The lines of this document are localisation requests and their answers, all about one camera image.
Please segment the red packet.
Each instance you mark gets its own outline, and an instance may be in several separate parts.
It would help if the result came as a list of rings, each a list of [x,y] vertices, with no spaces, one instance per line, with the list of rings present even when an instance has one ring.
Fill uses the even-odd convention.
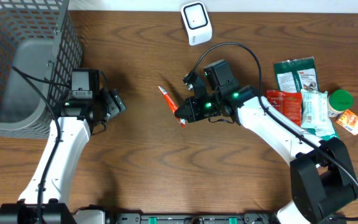
[[[172,111],[172,113],[175,113],[176,110],[178,109],[178,106],[175,104],[175,102],[173,101],[173,99],[170,96],[170,94],[168,93],[168,91],[162,85],[158,85],[158,88],[159,88],[160,92],[162,93],[162,95],[163,95],[165,101],[167,102],[167,105],[170,108],[170,110]],[[176,119],[180,123],[181,127],[185,128],[185,126],[186,126],[185,120],[183,118],[176,118]]]

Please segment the red snack bag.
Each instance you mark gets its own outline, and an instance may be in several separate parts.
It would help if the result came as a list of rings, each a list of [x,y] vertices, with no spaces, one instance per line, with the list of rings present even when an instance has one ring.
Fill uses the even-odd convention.
[[[302,95],[278,90],[267,90],[268,102],[281,114],[301,126]]]

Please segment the green white 3M package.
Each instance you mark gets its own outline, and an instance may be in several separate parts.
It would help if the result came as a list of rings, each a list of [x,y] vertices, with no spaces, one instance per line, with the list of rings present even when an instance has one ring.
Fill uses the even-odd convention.
[[[280,91],[297,93],[301,92],[301,90],[308,90],[324,93],[319,89],[313,57],[278,62],[273,65],[273,68]],[[324,140],[339,137],[330,118],[328,118],[328,127],[326,129],[303,129]]]

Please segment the white small packet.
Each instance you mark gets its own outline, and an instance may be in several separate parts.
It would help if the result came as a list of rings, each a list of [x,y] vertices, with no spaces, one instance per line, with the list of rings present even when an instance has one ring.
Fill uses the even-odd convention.
[[[328,127],[328,93],[301,90],[303,113],[301,127],[326,129]]]

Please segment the green lid jar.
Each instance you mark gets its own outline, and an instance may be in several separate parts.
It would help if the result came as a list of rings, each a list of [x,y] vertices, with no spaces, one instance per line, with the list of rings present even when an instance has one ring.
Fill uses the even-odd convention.
[[[336,90],[328,96],[328,116],[337,117],[354,104],[353,96],[346,90]]]

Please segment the orange Kleenex tissue pack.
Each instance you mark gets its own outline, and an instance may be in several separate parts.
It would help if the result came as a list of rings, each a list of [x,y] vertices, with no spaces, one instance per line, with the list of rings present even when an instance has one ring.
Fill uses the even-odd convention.
[[[337,124],[353,135],[358,135],[358,115],[350,110],[345,110],[336,120]]]

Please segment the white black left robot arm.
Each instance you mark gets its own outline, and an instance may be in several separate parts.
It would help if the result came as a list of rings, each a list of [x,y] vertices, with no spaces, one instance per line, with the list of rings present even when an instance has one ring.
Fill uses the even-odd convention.
[[[77,68],[68,93],[55,107],[49,103],[52,121],[46,147],[37,169],[16,203],[0,208],[0,223],[114,223],[106,209],[89,205],[71,213],[70,190],[81,153],[94,134],[126,110],[116,90],[100,86],[100,70]]]

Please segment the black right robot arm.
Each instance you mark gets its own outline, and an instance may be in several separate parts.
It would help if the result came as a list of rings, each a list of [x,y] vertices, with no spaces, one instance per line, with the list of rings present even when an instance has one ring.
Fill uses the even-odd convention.
[[[256,133],[290,168],[291,201],[275,215],[278,223],[346,221],[337,212],[358,199],[358,181],[346,145],[338,138],[325,141],[297,126],[274,109],[252,86],[230,78],[212,80],[213,93],[197,74],[183,79],[194,96],[175,111],[193,123],[223,115]]]

